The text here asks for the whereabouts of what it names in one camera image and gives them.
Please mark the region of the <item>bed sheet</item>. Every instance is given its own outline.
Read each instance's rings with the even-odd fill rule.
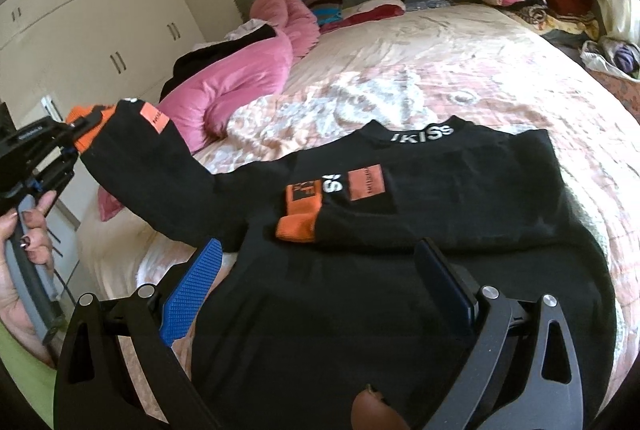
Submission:
[[[504,14],[454,6],[323,35],[293,68],[284,94],[236,111],[228,138],[197,159],[228,172],[328,143],[372,119],[404,130],[450,115],[512,133],[550,131],[574,210],[602,247],[614,284],[610,399],[638,354],[640,125],[576,63]],[[107,223],[91,210],[78,232],[81,259],[110,298],[157,282],[193,251],[127,210]],[[225,255],[216,283],[234,259]],[[192,336],[193,328],[174,346],[188,374]],[[162,417],[130,343],[123,348],[143,405]]]

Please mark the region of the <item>cabinet handle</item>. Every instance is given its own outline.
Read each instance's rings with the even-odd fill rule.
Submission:
[[[109,58],[111,58],[111,61],[113,62],[113,65],[118,70],[118,74],[119,75],[122,74],[122,71],[120,70],[120,67],[118,66],[118,63],[116,62],[116,59],[114,59],[113,55],[109,55]]]
[[[127,65],[124,63],[124,60],[120,56],[120,51],[116,51],[116,55],[118,55],[118,58],[120,59],[120,63],[122,64],[122,70],[126,71],[127,70]]]

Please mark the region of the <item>orange label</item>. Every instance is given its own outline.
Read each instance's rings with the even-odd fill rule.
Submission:
[[[349,172],[349,194],[352,201],[382,194],[385,180],[380,165],[367,166]]]
[[[153,125],[154,129],[158,131],[158,134],[164,131],[164,128],[169,123],[169,117],[158,111],[148,102],[145,102],[142,109],[140,109],[140,115]]]

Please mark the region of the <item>dark blue gripper pad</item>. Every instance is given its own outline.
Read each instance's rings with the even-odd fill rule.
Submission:
[[[187,336],[222,267],[222,245],[210,240],[162,307],[160,337],[168,347]]]

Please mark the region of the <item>dark red folded garment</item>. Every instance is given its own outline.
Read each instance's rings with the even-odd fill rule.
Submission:
[[[347,26],[362,24],[363,22],[389,19],[391,17],[399,17],[402,15],[404,15],[404,10],[400,6],[396,6],[395,4],[382,4],[382,6],[378,6],[370,12],[355,14],[343,20],[336,20],[335,22],[324,24],[320,26],[320,33],[329,33],[333,30],[339,30],[340,28],[346,28]]]
[[[564,16],[584,16],[593,8],[593,0],[546,0],[557,14]]]

